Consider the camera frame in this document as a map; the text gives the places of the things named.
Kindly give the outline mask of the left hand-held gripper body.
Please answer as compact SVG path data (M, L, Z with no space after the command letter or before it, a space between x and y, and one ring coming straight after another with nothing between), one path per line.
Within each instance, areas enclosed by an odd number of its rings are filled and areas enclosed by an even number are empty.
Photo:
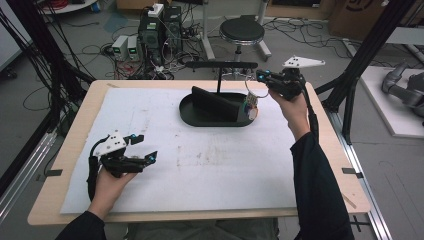
M125 156L128 145L125 143L124 137L126 136L115 130L94 145L94 156L116 178L119 178L122 173L142 172L146 167L143 159Z

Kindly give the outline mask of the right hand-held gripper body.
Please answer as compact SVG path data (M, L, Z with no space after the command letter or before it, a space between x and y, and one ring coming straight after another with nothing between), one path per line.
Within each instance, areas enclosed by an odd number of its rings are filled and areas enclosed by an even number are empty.
M324 65L324 60L316 60L293 55L282 64L283 69L279 72L281 79L271 77L272 87L269 89L279 93L286 100L290 101L302 92L305 84L305 79L300 73L300 69Z

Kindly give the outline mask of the black wallet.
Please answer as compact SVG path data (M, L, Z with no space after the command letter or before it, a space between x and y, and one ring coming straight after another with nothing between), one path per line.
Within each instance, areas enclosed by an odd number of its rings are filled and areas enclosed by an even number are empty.
M236 122L241 119L240 93L212 93L197 86L192 87L192 102L201 109L223 121Z

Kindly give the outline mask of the black oval tray with rack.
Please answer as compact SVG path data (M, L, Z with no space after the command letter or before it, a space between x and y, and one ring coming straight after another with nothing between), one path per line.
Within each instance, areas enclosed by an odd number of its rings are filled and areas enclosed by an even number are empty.
M258 67L257 63L254 62L231 62L231 61L211 61L211 62L202 62L202 61L189 61L185 63L185 66L195 70L197 68L217 68L219 70L219 76L217 80L217 87L215 90L207 90L212 93L236 93L236 92L222 92L221 91L221 82L222 74L225 68L247 68L255 69ZM181 119L188 125L194 127L245 127L250 125L253 120L250 119L247 114L244 112L245 109L245 98L241 100L241 119L236 122L223 121L217 117L213 117L211 114L206 113L205 111L195 108L192 102L192 95L188 94L185 96L179 104L179 112Z

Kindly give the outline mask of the person's right hand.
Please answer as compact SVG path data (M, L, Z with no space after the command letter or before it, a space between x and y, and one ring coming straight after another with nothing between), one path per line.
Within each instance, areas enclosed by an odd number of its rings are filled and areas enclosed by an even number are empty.
M299 140L303 135L310 131L307 118L307 103L302 94L299 94L292 100L288 101L273 90L269 90L268 93L280 106L282 114L287 120L288 127L295 140Z

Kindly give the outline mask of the person's left hand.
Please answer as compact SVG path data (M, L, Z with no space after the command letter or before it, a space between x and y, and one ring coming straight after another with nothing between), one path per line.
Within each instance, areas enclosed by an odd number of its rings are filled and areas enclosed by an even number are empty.
M136 173L125 173L120 178L116 178L102 168L97 177L95 195L88 211L104 220L119 199L125 186L135 176Z

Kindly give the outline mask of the black tape strip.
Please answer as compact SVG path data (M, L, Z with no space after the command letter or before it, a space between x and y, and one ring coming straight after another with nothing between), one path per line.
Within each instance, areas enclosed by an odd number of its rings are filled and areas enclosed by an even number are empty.
M44 182L48 177L61 176L63 169L48 170L36 177L36 181Z
M358 179L364 178L363 173L362 172L357 172L354 168L342 168L342 172L344 174L355 175Z

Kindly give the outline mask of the white table mat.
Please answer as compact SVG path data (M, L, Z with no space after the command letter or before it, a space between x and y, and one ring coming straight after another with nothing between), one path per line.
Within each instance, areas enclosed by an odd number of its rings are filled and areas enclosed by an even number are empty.
M294 207L294 139L276 102L260 99L258 117L245 127L193 127L179 113L187 94L185 89L108 90L72 173L62 213L87 209L88 157L98 140L114 131L144 135L143 142L127 148L127 156L158 154L125 187L116 213Z

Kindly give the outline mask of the person's lap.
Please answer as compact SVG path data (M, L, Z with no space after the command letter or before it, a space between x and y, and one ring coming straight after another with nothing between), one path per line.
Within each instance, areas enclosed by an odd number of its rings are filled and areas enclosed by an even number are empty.
M130 240L279 240L277 218L145 222Z

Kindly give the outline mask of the grey power supply unit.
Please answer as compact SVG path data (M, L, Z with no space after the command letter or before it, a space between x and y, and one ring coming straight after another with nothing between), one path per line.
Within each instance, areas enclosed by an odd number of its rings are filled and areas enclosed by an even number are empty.
M125 61L128 57L128 37L119 36L112 44L112 50L117 61Z
M128 55L129 59L131 61L139 61L140 60L140 54L139 54L139 45L138 45L138 39L136 36L129 36L128 37Z

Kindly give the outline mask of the brown cardboard box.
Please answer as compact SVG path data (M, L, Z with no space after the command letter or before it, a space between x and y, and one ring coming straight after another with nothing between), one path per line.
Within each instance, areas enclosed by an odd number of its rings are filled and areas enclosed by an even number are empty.
M333 36L364 40L381 16L383 0L336 0L329 17L328 30Z

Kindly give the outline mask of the black computer tower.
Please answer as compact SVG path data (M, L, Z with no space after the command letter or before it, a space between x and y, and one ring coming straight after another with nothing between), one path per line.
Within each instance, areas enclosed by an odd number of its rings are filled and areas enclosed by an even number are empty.
M138 35L145 61L161 66L163 64L162 46L164 37L163 24L160 19L144 13L140 19Z
M180 6L168 6L164 13L165 35L169 49L177 53L182 49L181 20L182 10Z

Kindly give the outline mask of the white power strip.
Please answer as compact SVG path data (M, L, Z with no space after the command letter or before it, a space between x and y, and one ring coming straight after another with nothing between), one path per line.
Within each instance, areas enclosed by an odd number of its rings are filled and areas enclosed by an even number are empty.
M148 11L149 17L159 18L163 13L164 5L160 3L155 3L150 10Z

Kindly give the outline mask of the tan tape strip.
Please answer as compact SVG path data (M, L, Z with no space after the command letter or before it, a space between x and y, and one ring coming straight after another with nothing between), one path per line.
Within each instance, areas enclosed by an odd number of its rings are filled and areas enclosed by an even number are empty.
M352 200L350 200L345 194L342 193L342 197L344 201L347 202L353 209L357 208L356 204Z

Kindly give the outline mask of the aluminium rail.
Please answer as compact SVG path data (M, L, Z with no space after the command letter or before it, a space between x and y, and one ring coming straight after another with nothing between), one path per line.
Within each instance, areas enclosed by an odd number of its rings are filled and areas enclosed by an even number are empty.
M57 138L57 132L45 133L30 152L23 157L23 166L17 172L4 194L0 197L0 225L6 220L16 201L49 153Z
M355 176L357 177L359 184L370 204L370 210L366 213L368 222L373 230L373 233L377 240L393 240L389 228L384 220L384 217L379 209L378 203L374 197L371 186L368 183L366 175L363 171L359 158L352 145L348 144L348 141L342 136L342 120L338 113L327 112L329 121L331 122L339 142L347 158L354 169Z

